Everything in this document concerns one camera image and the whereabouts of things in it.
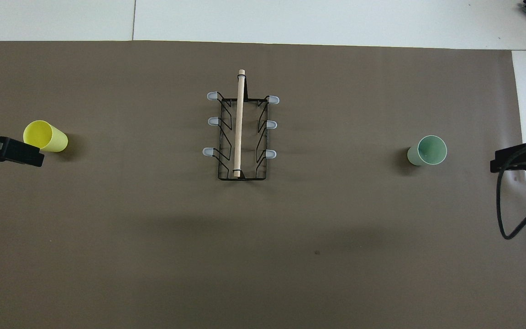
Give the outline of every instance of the yellow cup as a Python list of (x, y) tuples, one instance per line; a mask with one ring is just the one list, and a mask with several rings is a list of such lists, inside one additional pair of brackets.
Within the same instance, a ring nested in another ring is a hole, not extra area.
[(42, 151), (60, 152), (68, 145), (68, 137), (48, 122), (37, 120), (23, 131), (23, 142)]

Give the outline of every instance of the black cable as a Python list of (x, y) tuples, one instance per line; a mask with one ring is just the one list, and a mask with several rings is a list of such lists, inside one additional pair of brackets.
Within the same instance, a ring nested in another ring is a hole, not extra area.
[(507, 168), (509, 168), (511, 162), (513, 162), (513, 160), (515, 158), (517, 158), (517, 156), (520, 156), (524, 152), (526, 152), (526, 147), (518, 150), (517, 152), (514, 152), (505, 161), (505, 164), (503, 164), (503, 166), (501, 166), (501, 168), (500, 168), (499, 177), (498, 177), (497, 182), (496, 182), (496, 216), (497, 216), (497, 218), (499, 220), (500, 233), (503, 235), (503, 238), (505, 238), (506, 240), (510, 240), (510, 239), (514, 238), (520, 232), (520, 230), (522, 230), (522, 228), (526, 225), (526, 216), (523, 219), (523, 221), (520, 222), (517, 225), (517, 227), (514, 229), (513, 232), (511, 232), (509, 235), (507, 235), (505, 233), (505, 228), (503, 227), (503, 218), (501, 217), (501, 214), (500, 214), (500, 185), (501, 185), (501, 182), (503, 180), (503, 174), (505, 174), (505, 170), (507, 170)]

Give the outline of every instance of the cup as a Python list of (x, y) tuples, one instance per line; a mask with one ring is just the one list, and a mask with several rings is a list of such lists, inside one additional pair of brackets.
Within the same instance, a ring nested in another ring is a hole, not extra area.
[(23, 142), (42, 151), (60, 152), (68, 145), (68, 137), (48, 122), (36, 120), (24, 129)]
[(447, 156), (447, 146), (441, 138), (428, 135), (407, 151), (407, 159), (416, 166), (438, 165)]

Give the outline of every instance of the wooden handle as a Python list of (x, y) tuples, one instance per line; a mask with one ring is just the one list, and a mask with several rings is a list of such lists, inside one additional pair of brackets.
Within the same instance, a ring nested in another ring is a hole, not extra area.
[[(245, 70), (238, 71), (238, 90), (237, 90), (237, 124), (234, 133), (234, 169), (241, 168), (241, 139), (242, 139), (242, 103), (245, 101)], [(234, 177), (240, 177), (240, 171), (233, 171)]]

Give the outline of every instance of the mint green cup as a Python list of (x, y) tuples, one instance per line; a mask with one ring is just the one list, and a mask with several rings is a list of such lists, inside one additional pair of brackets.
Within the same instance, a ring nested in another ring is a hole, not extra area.
[(447, 146), (441, 138), (428, 135), (407, 151), (407, 159), (415, 166), (438, 165), (447, 156)]

